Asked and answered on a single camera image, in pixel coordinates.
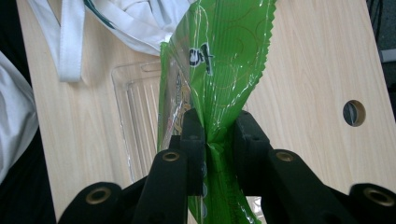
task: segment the plastic packaging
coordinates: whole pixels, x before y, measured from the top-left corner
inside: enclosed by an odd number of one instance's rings
[[[205,195],[189,200],[198,223],[259,223],[233,172],[231,128],[264,70],[275,0],[193,3],[161,51],[158,147],[195,107],[206,133]]]
[[[161,65],[120,65],[111,71],[131,180],[149,174],[156,154]]]

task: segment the dark fabric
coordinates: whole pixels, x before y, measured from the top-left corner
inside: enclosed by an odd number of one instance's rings
[[[396,83],[388,88],[389,99],[392,105],[393,116],[396,118]]]
[[[40,132],[0,185],[0,223],[56,223]]]
[[[15,0],[0,1],[0,50],[31,84]],[[39,131],[0,185],[0,223],[56,223]]]

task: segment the clear plastic container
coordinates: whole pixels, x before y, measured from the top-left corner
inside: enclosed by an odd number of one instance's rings
[[[156,154],[160,61],[125,64],[111,71],[133,182],[149,173]]]

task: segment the white cloth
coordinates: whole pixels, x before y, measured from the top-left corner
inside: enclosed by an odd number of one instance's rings
[[[38,128],[33,90],[0,51],[0,183]]]
[[[28,0],[55,62],[60,81],[81,79],[83,0],[62,1],[62,24],[47,0]],[[159,55],[194,0],[85,0],[102,24],[131,49]]]

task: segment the white fabric strap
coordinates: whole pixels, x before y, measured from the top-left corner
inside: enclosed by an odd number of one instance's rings
[[[80,81],[85,17],[83,0],[62,1],[62,25],[47,0],[28,2],[46,37],[60,81]]]

